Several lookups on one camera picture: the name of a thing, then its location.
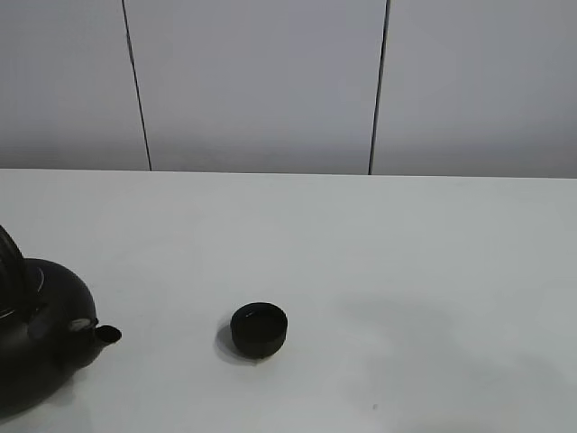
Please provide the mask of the small black teacup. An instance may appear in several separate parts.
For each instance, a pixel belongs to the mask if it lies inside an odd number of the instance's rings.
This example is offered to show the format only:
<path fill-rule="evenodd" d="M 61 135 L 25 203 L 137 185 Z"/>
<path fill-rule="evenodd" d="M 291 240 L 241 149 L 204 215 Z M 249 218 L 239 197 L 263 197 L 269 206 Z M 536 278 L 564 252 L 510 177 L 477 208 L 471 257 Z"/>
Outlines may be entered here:
<path fill-rule="evenodd" d="M 284 345 L 288 324 L 286 313 L 278 306 L 253 302 L 233 313 L 231 338 L 240 355 L 261 360 L 275 355 Z"/>

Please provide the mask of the black cast iron teapot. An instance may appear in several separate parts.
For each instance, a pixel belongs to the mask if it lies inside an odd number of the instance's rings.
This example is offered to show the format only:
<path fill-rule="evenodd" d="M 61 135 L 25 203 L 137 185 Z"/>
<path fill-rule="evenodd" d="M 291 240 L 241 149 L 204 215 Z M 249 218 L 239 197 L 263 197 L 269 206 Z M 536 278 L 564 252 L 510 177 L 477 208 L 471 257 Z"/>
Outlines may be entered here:
<path fill-rule="evenodd" d="M 1 232 L 1 415 L 45 401 L 121 331 L 100 324 L 88 286 L 67 267 L 26 258 Z"/>

